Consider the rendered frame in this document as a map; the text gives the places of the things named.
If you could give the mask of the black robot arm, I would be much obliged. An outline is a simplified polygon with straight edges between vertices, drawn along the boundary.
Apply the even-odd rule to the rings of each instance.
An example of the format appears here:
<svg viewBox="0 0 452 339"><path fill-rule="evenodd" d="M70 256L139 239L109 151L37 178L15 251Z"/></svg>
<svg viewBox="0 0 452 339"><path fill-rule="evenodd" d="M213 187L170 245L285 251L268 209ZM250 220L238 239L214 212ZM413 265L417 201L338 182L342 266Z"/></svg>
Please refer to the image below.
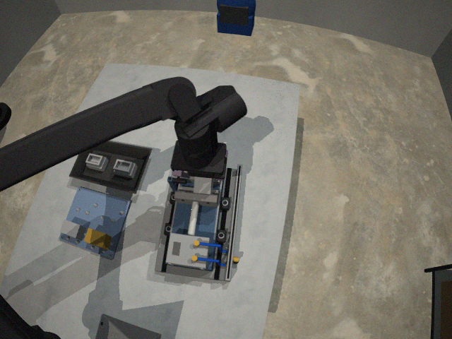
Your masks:
<svg viewBox="0 0 452 339"><path fill-rule="evenodd" d="M231 85L196 97L185 77L167 78L120 95L0 148L0 192L97 145L166 119L175 120L181 149L213 156L222 133L247 114ZM215 130L215 131L214 131ZM61 339L28 325L0 295L0 339Z"/></svg>

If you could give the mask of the grey flat bar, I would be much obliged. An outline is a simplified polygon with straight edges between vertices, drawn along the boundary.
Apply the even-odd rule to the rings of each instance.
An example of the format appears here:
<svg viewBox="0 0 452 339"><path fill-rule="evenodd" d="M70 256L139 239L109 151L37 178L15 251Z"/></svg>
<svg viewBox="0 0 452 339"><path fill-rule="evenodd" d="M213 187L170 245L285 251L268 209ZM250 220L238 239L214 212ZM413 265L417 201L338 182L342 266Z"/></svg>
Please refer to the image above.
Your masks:
<svg viewBox="0 0 452 339"><path fill-rule="evenodd" d="M193 188L193 187L186 187L186 186L178 186L178 190L179 190L179 191L193 192L193 191L194 191L194 188ZM213 189L213 194L219 196L219 190Z"/></svg>
<svg viewBox="0 0 452 339"><path fill-rule="evenodd" d="M180 177L180 179L187 179L188 182L194 182L194 177L190 177L190 179ZM215 180L213 180L213 184L220 185L220 181L215 181Z"/></svg>

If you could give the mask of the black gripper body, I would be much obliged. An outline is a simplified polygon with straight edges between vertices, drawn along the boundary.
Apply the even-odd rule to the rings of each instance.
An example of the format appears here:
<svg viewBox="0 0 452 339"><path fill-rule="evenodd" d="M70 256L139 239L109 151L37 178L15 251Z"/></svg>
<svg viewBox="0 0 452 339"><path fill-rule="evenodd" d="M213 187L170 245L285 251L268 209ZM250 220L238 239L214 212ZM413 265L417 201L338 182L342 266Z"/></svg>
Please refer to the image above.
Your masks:
<svg viewBox="0 0 452 339"><path fill-rule="evenodd" d="M202 153L189 154L181 149L177 140L170 167L172 171L188 171L191 177L224 179L227 164L226 150L225 143L218 143L214 157L211 141L209 147Z"/></svg>

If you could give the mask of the yellow rectangular block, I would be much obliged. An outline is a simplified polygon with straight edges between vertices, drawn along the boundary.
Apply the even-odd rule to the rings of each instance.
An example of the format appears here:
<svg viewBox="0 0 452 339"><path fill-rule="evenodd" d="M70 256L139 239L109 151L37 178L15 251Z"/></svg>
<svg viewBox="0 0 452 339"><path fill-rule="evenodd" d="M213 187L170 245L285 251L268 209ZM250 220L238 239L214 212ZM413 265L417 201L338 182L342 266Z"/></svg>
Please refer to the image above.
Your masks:
<svg viewBox="0 0 452 339"><path fill-rule="evenodd" d="M108 250L111 238L108 234L88 228L84 242Z"/></svg>

